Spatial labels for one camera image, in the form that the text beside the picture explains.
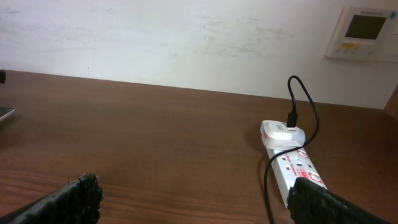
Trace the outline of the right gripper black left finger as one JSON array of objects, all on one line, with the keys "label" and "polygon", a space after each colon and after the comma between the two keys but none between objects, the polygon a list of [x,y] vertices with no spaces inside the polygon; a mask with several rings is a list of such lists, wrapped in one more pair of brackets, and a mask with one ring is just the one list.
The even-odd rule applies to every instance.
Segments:
[{"label": "right gripper black left finger", "polygon": [[1,217],[5,224],[96,224],[103,198],[95,174],[86,173],[64,187]]}]

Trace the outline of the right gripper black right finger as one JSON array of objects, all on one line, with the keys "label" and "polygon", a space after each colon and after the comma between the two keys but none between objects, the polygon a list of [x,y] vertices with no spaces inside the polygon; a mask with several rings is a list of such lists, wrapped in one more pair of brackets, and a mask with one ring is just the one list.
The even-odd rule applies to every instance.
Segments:
[{"label": "right gripper black right finger", "polygon": [[295,224],[389,224],[303,177],[290,188],[287,208]]}]

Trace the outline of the black Samsung Galaxy flip phone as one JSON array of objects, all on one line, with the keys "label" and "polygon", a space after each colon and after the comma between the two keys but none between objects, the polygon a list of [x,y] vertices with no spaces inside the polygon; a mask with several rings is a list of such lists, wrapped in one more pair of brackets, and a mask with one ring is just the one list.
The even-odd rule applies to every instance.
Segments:
[{"label": "black Samsung Galaxy flip phone", "polygon": [[14,108],[0,107],[0,121],[8,118],[13,112],[15,112]]}]

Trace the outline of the white USB charger adapter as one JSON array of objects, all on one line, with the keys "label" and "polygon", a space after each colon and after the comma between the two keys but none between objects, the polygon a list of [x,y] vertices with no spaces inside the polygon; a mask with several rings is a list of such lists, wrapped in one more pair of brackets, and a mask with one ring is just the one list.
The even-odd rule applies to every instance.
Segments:
[{"label": "white USB charger adapter", "polygon": [[285,123],[264,120],[261,123],[261,139],[264,146],[270,150],[285,151],[303,146],[305,133],[298,127],[288,128]]}]

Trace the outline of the white power strip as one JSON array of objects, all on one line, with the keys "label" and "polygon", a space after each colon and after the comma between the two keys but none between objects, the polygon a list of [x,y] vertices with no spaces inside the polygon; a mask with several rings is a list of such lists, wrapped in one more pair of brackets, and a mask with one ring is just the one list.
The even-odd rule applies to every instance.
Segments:
[{"label": "white power strip", "polygon": [[282,154],[272,162],[272,169],[284,205],[287,205],[289,190],[294,186],[298,177],[306,178],[321,187],[326,187],[304,148],[293,152],[288,152],[288,150],[274,151],[267,148],[266,151],[269,157],[278,153]]}]

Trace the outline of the wall thermostat control panel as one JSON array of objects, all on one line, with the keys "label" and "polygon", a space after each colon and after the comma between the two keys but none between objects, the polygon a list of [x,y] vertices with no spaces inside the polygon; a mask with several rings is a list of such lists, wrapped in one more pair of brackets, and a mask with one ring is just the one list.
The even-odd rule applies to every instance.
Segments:
[{"label": "wall thermostat control panel", "polygon": [[397,11],[345,7],[326,50],[328,58],[397,62]]}]

